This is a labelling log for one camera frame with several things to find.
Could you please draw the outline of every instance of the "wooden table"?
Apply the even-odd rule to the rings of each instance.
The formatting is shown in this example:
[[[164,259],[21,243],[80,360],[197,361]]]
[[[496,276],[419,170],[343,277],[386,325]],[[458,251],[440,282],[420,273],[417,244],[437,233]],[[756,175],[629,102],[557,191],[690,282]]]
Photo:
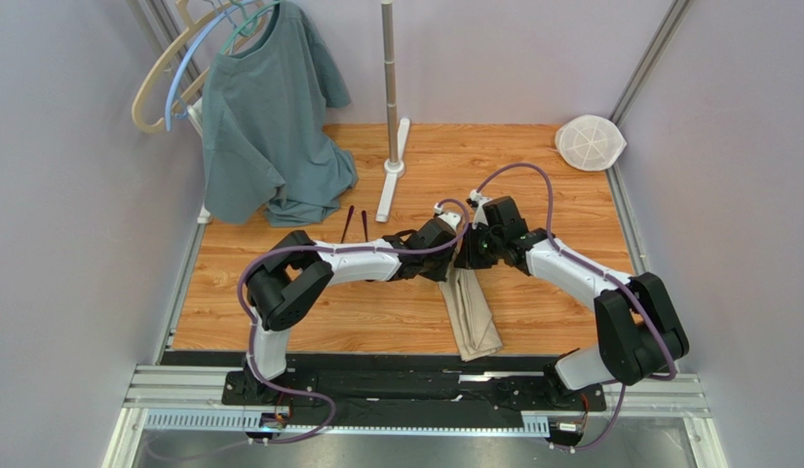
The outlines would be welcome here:
[[[330,126],[326,131],[355,156],[358,186],[341,197],[342,210],[305,226],[313,239],[339,242],[347,209],[356,215],[348,242],[364,240],[366,210],[371,239],[417,229],[435,202],[468,198],[496,169],[528,161],[546,169],[555,187],[554,233],[569,247],[609,267],[632,271],[604,173],[567,166],[554,150],[556,126],[415,125],[390,222],[373,221],[384,182],[387,133],[382,125]],[[485,189],[511,195],[529,228],[544,227],[546,188],[527,169],[499,176]],[[290,229],[276,229],[261,215],[242,226],[219,221],[206,228],[194,275],[173,341],[174,349],[245,349],[249,319],[235,287],[244,267],[267,252]],[[591,311],[557,287],[501,264],[478,272],[503,353],[559,354],[596,340]],[[327,352],[456,353],[438,286],[424,278],[394,283],[352,283],[324,291],[292,332],[291,350]]]

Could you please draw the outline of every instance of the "teal t-shirt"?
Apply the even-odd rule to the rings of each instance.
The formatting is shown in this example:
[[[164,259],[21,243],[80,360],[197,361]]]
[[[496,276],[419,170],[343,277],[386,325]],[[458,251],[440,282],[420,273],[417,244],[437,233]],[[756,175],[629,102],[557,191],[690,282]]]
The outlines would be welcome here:
[[[243,223],[264,204],[272,226],[319,222],[358,180],[353,155],[322,131],[325,109],[350,103],[315,26],[293,3],[262,37],[218,55],[203,93],[206,208]]]

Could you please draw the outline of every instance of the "white stand base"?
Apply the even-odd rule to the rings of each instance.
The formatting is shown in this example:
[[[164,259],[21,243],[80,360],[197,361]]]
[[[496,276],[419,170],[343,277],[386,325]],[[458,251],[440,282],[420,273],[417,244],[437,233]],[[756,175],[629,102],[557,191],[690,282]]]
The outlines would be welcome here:
[[[404,176],[404,149],[407,147],[407,136],[410,134],[410,119],[402,117],[399,121],[399,162],[393,164],[388,159],[384,162],[384,189],[378,202],[378,211],[375,220],[387,222],[390,219],[390,208],[393,206],[393,196],[396,195],[396,183]]]
[[[211,215],[211,212],[206,210],[206,206],[203,205],[203,207],[200,208],[200,215],[197,216],[197,224],[211,224],[213,220],[214,216]]]

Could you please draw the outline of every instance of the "wood grain surface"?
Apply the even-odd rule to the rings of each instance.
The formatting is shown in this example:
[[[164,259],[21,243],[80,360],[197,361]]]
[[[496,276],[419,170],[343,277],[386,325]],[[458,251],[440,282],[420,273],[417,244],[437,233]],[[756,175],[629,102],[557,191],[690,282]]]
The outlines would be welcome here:
[[[632,271],[604,173],[568,167],[554,151],[556,126],[414,125],[407,144],[407,174],[401,179],[390,222],[374,221],[384,183],[387,134],[382,125],[330,126],[327,133],[355,156],[358,186],[341,197],[342,210],[306,226],[313,239],[340,242],[350,205],[356,214],[347,242],[364,240],[361,210],[370,239],[418,229],[435,202],[459,200],[496,169],[528,161],[546,169],[555,190],[554,233],[569,247],[621,271]],[[528,169],[514,169],[485,189],[511,195],[529,228],[543,227],[546,188]],[[245,349],[249,319],[235,287],[244,267],[291,229],[276,229],[262,215],[245,225],[219,221],[206,228],[191,285],[173,341],[174,349]],[[557,287],[500,264],[478,272],[503,353],[559,354],[594,344],[592,312]],[[292,330],[291,350],[328,352],[456,353],[437,285],[424,278],[393,283],[352,283],[328,288],[310,314]]]

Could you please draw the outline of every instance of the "folded beige pants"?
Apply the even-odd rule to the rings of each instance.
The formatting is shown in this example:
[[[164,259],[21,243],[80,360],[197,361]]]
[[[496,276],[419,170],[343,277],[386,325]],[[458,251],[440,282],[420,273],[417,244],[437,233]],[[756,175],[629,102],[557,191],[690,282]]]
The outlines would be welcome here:
[[[447,270],[447,280],[439,283],[453,337],[462,361],[471,361],[503,348],[500,333],[494,325],[488,301],[474,270],[454,268]]]

